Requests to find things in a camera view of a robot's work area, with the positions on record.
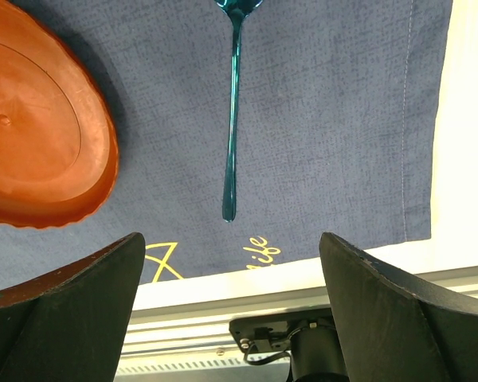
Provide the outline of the blue fish placemat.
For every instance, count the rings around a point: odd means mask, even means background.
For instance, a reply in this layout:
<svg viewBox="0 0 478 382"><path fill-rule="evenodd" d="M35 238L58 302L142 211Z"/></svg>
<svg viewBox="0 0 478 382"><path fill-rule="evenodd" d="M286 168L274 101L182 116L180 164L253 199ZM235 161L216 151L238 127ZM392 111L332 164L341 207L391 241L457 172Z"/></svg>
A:
<svg viewBox="0 0 478 382"><path fill-rule="evenodd" d="M143 283L431 236L449 1L265 1L242 30L237 215L221 217L231 25L211 1L21 1L95 77L116 122L108 202L66 228L0 225L0 290L131 232Z"/></svg>

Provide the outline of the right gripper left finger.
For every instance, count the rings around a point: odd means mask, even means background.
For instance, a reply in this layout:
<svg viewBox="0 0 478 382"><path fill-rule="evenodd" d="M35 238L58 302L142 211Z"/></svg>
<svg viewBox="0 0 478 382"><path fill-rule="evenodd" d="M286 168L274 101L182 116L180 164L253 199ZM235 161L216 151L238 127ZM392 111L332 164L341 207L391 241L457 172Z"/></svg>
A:
<svg viewBox="0 0 478 382"><path fill-rule="evenodd" d="M143 271L133 232L0 290L0 381L112 381Z"/></svg>

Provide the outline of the aluminium mounting rail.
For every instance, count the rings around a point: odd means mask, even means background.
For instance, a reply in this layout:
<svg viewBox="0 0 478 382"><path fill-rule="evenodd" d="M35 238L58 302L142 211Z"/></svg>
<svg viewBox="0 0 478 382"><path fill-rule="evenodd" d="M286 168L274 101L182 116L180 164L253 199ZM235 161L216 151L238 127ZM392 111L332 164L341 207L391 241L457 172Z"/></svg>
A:
<svg viewBox="0 0 478 382"><path fill-rule="evenodd" d="M241 359L234 318L329 305L317 259L140 286L120 361Z"/></svg>

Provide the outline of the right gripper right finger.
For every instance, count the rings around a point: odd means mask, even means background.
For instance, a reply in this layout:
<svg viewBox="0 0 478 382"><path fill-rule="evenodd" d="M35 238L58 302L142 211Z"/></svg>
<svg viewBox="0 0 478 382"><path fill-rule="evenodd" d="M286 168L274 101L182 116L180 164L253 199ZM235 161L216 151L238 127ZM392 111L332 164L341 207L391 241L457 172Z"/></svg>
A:
<svg viewBox="0 0 478 382"><path fill-rule="evenodd" d="M325 232L320 260L352 381L478 381L478 298Z"/></svg>

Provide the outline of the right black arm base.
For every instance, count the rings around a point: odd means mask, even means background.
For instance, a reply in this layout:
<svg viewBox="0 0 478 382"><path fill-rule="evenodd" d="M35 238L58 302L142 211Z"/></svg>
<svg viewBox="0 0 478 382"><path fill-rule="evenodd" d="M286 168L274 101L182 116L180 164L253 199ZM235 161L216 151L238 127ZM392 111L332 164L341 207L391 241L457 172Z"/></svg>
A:
<svg viewBox="0 0 478 382"><path fill-rule="evenodd" d="M248 365L288 359L288 381L349 380L329 307L234 318L229 332Z"/></svg>

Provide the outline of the blue metal spoon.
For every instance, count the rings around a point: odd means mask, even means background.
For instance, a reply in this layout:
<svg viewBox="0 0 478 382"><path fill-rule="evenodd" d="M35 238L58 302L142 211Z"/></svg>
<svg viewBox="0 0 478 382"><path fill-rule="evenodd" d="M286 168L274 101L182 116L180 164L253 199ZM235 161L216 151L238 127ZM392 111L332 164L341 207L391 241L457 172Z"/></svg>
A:
<svg viewBox="0 0 478 382"><path fill-rule="evenodd" d="M237 211L237 121L241 70L241 31L247 17L264 1L216 1L232 24L232 51L230 71L229 133L222 195L222 219L232 222Z"/></svg>

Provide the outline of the red plate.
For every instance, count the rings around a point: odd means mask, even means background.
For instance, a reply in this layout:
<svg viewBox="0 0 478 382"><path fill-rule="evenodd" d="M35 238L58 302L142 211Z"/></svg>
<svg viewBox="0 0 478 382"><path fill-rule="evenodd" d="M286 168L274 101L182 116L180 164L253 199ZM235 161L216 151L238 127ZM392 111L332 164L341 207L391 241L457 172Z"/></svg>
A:
<svg viewBox="0 0 478 382"><path fill-rule="evenodd" d="M82 221L118 173L116 129L95 80L54 32L0 1L0 224Z"/></svg>

